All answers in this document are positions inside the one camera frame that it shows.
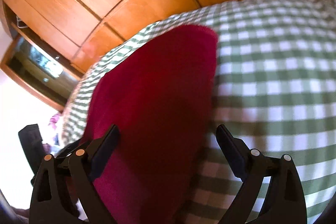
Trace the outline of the dark red garment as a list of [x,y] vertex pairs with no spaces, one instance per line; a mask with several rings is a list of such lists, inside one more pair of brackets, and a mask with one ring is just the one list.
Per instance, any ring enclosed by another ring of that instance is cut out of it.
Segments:
[[151,39],[99,81],[83,141],[120,140],[94,187],[118,223],[173,223],[211,116],[217,34],[184,25]]

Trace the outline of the floral patterned bedding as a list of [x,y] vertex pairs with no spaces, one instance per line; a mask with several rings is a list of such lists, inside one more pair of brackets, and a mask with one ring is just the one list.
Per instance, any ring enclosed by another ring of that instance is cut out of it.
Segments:
[[42,144],[46,154],[56,155],[66,144],[63,140],[64,117],[62,113],[54,114],[41,131]]

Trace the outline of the green white checkered bedsheet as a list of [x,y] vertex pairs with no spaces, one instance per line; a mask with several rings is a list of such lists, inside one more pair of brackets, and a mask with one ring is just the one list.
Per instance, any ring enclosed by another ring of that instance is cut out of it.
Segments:
[[92,65],[71,94],[61,145],[84,133],[98,81],[150,39],[182,24],[219,37],[212,126],[267,156],[289,154],[313,223],[335,194],[335,0],[242,0],[152,23]]

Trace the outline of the dark window with wooden frame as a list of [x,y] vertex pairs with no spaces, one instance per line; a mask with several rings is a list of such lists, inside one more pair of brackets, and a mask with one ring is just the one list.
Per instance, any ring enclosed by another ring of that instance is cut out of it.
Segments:
[[1,69],[31,95],[62,112],[81,79],[36,44],[18,34],[6,50]]

